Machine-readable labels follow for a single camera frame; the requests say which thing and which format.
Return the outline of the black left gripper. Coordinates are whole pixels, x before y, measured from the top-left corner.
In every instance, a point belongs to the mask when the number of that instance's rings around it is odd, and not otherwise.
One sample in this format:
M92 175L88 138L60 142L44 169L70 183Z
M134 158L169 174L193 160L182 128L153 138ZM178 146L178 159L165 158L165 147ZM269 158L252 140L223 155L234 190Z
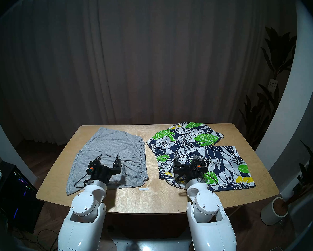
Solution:
M90 175L89 181L101 181L105 185L108 185L110 178L113 175L121 173L121 159L120 155L117 154L115 161L113 162L113 167L107 167L100 163L102 154L97 156L93 161L88 164L87 175Z

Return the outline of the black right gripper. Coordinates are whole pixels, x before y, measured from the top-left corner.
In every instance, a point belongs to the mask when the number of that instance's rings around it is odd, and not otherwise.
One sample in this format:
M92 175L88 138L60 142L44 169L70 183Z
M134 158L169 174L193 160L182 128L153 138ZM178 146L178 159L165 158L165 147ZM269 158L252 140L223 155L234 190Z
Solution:
M193 154L191 164L181 164L178 153L174 154L173 173L178 181L189 182L192 179L202 179L203 174L208 172L208 159Z

